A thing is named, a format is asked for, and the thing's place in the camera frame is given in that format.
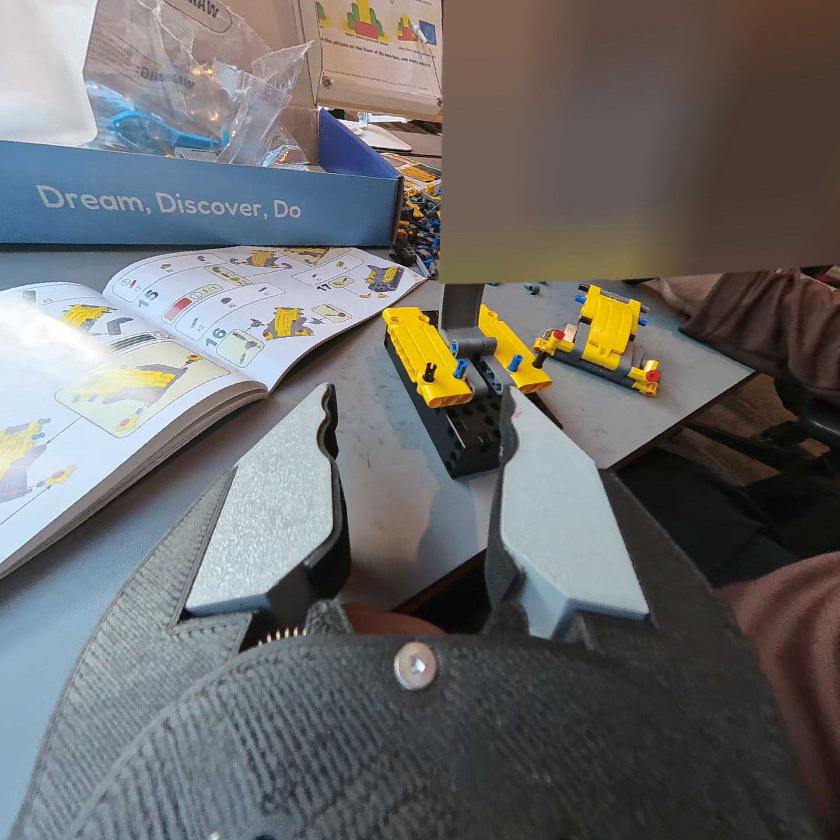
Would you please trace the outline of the black base yellow panel assembly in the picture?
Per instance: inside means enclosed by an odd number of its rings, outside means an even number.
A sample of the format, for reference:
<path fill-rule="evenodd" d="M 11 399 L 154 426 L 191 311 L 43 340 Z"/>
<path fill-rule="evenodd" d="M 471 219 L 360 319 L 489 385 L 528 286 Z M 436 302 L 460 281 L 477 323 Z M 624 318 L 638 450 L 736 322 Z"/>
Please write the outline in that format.
<path fill-rule="evenodd" d="M 552 380 L 531 350 L 484 303 L 484 285 L 442 286 L 438 310 L 388 308 L 385 348 L 452 478 L 498 468 L 508 390 L 532 399 Z"/>

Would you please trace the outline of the person's right forearm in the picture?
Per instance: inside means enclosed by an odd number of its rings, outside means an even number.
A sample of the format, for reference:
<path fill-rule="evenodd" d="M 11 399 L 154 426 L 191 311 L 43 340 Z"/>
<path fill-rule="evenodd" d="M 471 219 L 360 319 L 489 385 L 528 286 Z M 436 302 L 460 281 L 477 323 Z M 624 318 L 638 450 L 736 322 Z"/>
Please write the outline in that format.
<path fill-rule="evenodd" d="M 680 330 L 754 370 L 839 406 L 839 291 L 798 269 L 657 278 Z"/>

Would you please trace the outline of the printed building-blocks poster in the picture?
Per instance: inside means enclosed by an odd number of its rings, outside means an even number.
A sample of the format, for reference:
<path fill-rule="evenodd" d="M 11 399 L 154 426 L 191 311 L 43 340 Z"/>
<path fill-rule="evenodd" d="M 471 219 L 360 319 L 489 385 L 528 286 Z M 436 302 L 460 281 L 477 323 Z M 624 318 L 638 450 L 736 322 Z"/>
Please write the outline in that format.
<path fill-rule="evenodd" d="M 300 2 L 316 103 L 441 122 L 440 1 Z"/>

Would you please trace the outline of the yellow panel vehicle assembly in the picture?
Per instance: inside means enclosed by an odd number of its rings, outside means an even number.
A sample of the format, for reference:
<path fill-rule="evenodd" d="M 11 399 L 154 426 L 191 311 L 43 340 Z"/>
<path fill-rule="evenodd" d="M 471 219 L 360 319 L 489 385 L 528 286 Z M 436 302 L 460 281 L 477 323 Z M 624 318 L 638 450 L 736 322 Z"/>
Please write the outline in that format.
<path fill-rule="evenodd" d="M 638 331 L 648 323 L 648 307 L 592 284 L 580 284 L 579 290 L 574 298 L 581 305 L 577 321 L 537 338 L 534 367 L 542 369 L 551 358 L 640 394 L 627 375 L 634 364 L 651 361 L 637 343 Z"/>

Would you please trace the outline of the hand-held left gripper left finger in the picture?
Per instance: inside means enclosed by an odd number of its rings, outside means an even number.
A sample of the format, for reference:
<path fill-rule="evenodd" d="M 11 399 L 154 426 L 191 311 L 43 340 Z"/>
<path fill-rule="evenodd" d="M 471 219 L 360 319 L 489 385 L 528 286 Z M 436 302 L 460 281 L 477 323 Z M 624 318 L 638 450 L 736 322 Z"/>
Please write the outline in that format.
<path fill-rule="evenodd" d="M 320 384 L 239 460 L 185 610 L 304 617 L 351 570 L 334 385 Z"/>

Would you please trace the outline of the open instruction booklet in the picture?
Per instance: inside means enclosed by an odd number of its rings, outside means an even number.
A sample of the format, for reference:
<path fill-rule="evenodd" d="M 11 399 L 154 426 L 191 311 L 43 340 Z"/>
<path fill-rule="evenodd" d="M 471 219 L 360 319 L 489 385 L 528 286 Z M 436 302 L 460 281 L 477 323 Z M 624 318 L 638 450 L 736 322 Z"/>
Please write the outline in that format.
<path fill-rule="evenodd" d="M 423 282 L 359 248 L 239 246 L 3 290 L 2 577 Z"/>

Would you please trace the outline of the grey desk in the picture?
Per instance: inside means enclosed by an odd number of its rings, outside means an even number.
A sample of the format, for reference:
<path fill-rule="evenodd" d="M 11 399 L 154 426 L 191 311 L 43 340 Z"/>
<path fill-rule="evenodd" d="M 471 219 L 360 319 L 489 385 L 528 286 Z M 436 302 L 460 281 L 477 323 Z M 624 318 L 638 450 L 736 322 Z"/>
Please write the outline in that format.
<path fill-rule="evenodd" d="M 2 288 L 69 280 L 101 290 L 129 263 L 183 249 L 2 245 Z M 508 284 L 488 289 L 485 300 L 527 340 L 571 320 L 575 289 L 554 282 L 531 297 L 522 285 Z M 678 317 L 658 295 L 644 288 L 630 294 L 649 306 L 642 342 L 662 365 L 659 396 L 546 364 L 554 384 L 542 399 L 567 435 L 607 469 L 751 375 L 681 334 Z M 352 551 L 346 600 L 400 606 L 486 547 L 492 476 L 450 479 L 386 355 L 381 321 L 312 351 L 267 399 L 208 429 L 2 580 L 2 838 L 15 823 L 68 675 L 116 594 L 211 481 L 315 385 L 333 383 L 338 397 Z"/>

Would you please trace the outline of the cardboard kit box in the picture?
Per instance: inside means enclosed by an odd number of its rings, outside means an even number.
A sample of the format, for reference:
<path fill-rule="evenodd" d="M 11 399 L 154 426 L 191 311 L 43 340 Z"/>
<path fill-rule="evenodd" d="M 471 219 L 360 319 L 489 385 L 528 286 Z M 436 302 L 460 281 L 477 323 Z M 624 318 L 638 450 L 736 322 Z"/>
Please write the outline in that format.
<path fill-rule="evenodd" d="M 402 177 L 318 107 L 306 171 L 84 148 L 97 4 L 2 2 L 2 245 L 393 241 Z"/>

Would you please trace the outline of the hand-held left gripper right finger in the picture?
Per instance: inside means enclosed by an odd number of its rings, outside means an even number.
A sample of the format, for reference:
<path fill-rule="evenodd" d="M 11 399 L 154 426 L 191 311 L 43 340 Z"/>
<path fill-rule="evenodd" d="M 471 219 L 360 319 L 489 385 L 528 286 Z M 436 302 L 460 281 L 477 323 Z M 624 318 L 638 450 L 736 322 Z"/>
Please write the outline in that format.
<path fill-rule="evenodd" d="M 649 607 L 595 462 L 524 394 L 500 407 L 486 550 L 490 602 L 521 607 L 532 637 L 580 613 L 641 623 Z"/>

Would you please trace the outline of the white flat device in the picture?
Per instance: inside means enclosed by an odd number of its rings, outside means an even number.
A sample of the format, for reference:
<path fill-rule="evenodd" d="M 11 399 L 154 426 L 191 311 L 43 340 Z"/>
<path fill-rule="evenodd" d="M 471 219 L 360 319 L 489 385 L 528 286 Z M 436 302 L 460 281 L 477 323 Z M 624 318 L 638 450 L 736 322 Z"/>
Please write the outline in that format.
<path fill-rule="evenodd" d="M 351 127 L 352 132 L 362 142 L 378 151 L 410 152 L 411 144 L 401 140 L 395 133 L 383 128 L 379 123 L 358 124 Z"/>

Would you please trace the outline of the crumpled clear plastic bags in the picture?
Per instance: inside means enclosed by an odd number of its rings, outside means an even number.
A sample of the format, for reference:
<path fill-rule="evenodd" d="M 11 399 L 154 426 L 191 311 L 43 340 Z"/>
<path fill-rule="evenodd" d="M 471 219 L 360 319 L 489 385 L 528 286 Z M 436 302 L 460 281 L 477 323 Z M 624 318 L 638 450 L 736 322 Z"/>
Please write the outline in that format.
<path fill-rule="evenodd" d="M 98 2 L 84 148 L 306 171 L 319 114 L 298 2 Z"/>

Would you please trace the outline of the pile of small building pieces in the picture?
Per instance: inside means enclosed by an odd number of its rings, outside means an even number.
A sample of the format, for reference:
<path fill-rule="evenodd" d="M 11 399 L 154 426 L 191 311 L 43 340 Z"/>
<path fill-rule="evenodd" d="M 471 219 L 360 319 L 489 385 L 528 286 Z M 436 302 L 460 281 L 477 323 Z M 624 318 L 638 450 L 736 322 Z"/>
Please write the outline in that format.
<path fill-rule="evenodd" d="M 395 243 L 389 253 L 398 265 L 417 270 L 431 280 L 438 278 L 441 208 L 440 195 L 415 187 L 405 189 Z"/>

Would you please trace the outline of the yellow black sticker sheet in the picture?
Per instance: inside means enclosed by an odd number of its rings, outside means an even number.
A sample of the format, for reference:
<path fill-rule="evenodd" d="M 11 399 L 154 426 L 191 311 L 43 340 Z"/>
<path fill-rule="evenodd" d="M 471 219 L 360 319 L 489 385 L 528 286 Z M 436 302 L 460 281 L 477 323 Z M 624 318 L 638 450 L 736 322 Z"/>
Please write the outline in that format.
<path fill-rule="evenodd" d="M 407 187 L 427 193 L 439 190 L 442 181 L 439 169 L 392 152 L 381 152 L 380 156 L 403 178 Z"/>

